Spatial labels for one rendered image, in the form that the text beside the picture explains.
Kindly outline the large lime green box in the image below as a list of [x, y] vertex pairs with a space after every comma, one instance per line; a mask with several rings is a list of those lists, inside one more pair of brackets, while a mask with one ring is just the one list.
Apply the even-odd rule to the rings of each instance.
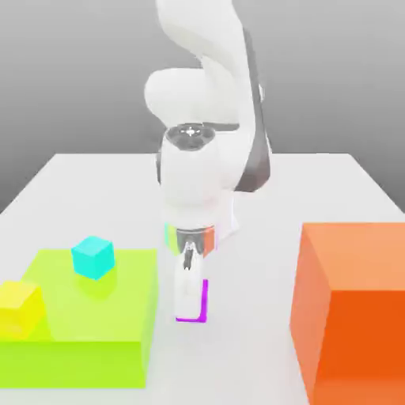
[[157, 252], [117, 249], [95, 281], [68, 249], [43, 249], [23, 275], [46, 316], [24, 340], [0, 339], [0, 388], [144, 388], [157, 307]]

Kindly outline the small magenta cube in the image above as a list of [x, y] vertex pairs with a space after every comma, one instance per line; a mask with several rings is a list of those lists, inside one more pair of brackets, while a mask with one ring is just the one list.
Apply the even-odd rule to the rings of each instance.
[[202, 283], [201, 309], [199, 316], [195, 319], [177, 317], [176, 322], [204, 324], [207, 321], [208, 291], [209, 291], [209, 281], [207, 279], [204, 279]]

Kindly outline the small cyan cube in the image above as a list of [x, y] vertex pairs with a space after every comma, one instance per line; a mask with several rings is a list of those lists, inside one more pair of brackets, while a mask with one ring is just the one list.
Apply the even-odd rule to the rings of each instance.
[[86, 237], [70, 252], [74, 271], [92, 280], [101, 279], [115, 266], [114, 246], [110, 240]]

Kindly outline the small yellow cube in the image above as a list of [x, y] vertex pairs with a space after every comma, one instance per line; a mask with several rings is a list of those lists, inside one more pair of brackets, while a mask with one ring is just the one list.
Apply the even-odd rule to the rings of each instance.
[[45, 314], [41, 288], [24, 281], [0, 285], [0, 340], [28, 338]]

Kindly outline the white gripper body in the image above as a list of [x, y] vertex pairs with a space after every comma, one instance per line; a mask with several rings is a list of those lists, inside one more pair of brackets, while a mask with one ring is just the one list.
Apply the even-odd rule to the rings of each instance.
[[203, 290], [202, 256], [185, 250], [177, 261], [174, 281], [174, 313], [177, 319], [197, 319]]

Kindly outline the large orange box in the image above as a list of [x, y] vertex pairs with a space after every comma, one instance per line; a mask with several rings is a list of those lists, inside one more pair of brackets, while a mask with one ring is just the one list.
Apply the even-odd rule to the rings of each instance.
[[405, 405], [405, 223], [304, 223], [290, 332], [310, 405]]

